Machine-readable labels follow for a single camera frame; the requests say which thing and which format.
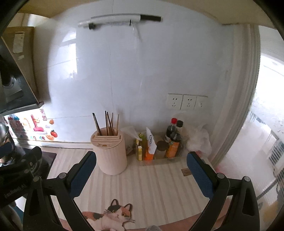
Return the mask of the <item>black gas stove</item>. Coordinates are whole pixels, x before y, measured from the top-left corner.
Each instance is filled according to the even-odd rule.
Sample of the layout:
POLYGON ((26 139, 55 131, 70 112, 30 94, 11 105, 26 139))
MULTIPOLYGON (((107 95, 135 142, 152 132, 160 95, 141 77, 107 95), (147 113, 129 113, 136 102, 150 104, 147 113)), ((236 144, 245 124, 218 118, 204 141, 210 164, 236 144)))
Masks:
POLYGON ((42 164, 38 171, 31 171, 34 176, 47 179, 51 166, 56 158, 56 153, 42 151, 42 164))

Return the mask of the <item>black cooking pot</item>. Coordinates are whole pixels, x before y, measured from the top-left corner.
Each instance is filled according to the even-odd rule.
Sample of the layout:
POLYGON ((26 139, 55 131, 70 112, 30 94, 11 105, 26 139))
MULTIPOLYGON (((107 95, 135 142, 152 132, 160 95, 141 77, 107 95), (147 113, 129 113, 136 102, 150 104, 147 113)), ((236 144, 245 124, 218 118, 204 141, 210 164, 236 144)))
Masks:
POLYGON ((9 127, 1 122, 1 158, 12 153, 14 149, 15 145, 10 135, 9 127))

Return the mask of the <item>small brown card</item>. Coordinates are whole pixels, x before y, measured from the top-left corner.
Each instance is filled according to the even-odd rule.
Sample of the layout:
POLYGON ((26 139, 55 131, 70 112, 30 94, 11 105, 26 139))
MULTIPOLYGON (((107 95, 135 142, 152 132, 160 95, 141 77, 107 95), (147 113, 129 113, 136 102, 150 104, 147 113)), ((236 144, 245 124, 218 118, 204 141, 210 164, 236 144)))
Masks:
POLYGON ((183 176, 190 176, 192 174, 190 169, 188 169, 188 168, 181 169, 181 172, 182 172, 183 176))

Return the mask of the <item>clear plastic organizer tray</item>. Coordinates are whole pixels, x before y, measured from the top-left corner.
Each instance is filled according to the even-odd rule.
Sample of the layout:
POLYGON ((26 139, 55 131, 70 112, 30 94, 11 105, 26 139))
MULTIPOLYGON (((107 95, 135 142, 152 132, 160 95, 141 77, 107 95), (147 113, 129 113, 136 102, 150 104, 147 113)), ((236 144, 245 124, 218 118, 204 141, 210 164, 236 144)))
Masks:
POLYGON ((156 165, 176 164, 176 163, 179 163, 179 162, 184 163, 184 162, 186 162, 186 158, 185 157, 174 157, 174 158, 163 158, 163 159, 139 161, 134 156, 134 157, 129 157, 128 162, 129 162, 129 165, 156 166, 156 165))

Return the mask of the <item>white plastic bag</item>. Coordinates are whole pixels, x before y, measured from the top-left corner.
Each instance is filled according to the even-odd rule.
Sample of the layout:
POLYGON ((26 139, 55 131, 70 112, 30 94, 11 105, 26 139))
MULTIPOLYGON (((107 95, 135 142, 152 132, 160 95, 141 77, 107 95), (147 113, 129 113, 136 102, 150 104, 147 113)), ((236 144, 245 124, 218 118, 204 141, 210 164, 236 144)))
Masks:
POLYGON ((208 158, 212 152, 209 134, 204 124, 194 126, 185 124, 182 130, 182 151, 196 152, 199 156, 208 158))

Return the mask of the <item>black cap soy bottle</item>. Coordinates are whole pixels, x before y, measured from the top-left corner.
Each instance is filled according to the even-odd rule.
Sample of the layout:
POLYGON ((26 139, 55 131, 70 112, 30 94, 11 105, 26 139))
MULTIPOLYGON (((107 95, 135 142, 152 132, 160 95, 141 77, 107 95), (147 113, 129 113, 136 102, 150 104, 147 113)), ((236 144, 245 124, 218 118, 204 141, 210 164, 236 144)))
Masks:
POLYGON ((170 142, 166 151, 166 158, 174 158, 178 152, 180 143, 182 141, 181 130, 183 127, 183 121, 178 120, 176 129, 171 133, 170 142))

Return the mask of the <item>beige cylindrical utensil holder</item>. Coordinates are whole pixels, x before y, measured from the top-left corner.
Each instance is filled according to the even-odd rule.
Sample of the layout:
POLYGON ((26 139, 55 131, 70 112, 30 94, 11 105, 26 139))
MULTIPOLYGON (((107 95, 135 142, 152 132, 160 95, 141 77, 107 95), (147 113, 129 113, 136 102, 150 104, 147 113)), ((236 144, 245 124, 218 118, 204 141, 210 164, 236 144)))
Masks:
POLYGON ((95 131, 91 144, 96 154, 97 164, 107 175, 118 175, 127 167, 127 154, 123 133, 119 130, 116 136, 107 136, 106 128, 101 129, 102 136, 95 131))

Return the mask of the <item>brown lidded jar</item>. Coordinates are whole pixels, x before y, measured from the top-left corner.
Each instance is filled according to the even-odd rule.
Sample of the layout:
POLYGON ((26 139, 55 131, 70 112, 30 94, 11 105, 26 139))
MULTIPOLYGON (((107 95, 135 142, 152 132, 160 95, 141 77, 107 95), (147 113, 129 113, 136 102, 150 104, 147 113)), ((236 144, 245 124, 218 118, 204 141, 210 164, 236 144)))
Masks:
POLYGON ((164 159, 168 149, 168 143, 165 141, 158 141, 156 145, 157 148, 154 154, 155 159, 164 159))

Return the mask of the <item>grey slipper left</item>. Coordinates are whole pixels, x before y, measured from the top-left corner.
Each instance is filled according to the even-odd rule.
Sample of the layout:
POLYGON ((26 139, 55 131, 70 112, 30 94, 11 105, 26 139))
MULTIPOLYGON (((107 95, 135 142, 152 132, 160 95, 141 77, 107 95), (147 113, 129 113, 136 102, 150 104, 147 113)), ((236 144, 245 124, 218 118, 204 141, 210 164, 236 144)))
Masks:
POLYGON ((145 231, 162 231, 162 230, 156 225, 151 225, 147 227, 145 231))

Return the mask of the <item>white seasoning packet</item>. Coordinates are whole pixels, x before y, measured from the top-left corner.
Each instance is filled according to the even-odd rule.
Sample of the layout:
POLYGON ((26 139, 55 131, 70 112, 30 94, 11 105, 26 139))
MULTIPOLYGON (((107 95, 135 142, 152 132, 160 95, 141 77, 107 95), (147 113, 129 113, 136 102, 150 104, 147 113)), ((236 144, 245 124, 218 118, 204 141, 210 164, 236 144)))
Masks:
POLYGON ((148 143, 148 153, 154 155, 157 145, 155 142, 155 138, 149 128, 146 128, 146 138, 148 143))

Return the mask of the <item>yellow seasoning box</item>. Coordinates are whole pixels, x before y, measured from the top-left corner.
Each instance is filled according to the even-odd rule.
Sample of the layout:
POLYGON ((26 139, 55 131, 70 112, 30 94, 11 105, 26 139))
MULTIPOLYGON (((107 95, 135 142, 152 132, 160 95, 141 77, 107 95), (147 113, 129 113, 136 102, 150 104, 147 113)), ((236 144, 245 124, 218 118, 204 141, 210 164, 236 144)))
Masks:
POLYGON ((143 147, 141 145, 141 141, 138 139, 136 139, 136 155, 138 161, 143 160, 143 147))

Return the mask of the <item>colourful wall stickers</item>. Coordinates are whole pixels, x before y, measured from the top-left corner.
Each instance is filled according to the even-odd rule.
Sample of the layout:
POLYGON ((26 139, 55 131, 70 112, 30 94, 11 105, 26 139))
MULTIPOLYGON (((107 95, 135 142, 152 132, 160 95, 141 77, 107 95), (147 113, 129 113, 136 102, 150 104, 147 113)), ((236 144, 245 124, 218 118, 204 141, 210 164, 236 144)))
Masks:
POLYGON ((5 115, 4 123, 14 139, 25 141, 55 141, 58 134, 54 120, 46 116, 43 109, 33 109, 5 115))

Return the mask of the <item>right wall socket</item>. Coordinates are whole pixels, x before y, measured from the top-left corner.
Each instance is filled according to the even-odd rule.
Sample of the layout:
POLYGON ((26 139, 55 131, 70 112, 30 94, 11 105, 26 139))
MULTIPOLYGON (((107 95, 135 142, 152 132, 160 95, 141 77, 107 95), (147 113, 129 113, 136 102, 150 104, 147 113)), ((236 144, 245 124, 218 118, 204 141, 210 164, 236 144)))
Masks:
POLYGON ((195 110, 205 109, 208 103, 207 96, 197 96, 195 102, 195 110))

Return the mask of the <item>middle wall socket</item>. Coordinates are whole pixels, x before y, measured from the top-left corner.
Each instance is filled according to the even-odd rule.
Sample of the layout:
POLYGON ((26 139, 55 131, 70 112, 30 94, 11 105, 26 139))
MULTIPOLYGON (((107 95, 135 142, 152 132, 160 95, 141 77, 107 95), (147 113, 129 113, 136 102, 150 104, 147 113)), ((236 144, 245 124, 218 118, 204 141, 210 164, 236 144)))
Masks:
POLYGON ((193 110, 195 108, 197 96, 183 95, 181 110, 193 110))

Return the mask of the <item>wall mounted white tube lamp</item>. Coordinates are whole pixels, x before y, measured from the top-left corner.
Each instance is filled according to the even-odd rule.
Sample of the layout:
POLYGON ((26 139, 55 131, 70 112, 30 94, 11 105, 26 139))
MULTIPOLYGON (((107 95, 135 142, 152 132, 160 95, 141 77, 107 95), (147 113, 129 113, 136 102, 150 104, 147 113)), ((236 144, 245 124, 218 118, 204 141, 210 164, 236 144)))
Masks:
POLYGON ((95 29, 97 25, 126 23, 131 26, 140 21, 161 22, 162 17, 148 14, 106 14, 78 22, 78 27, 95 29))

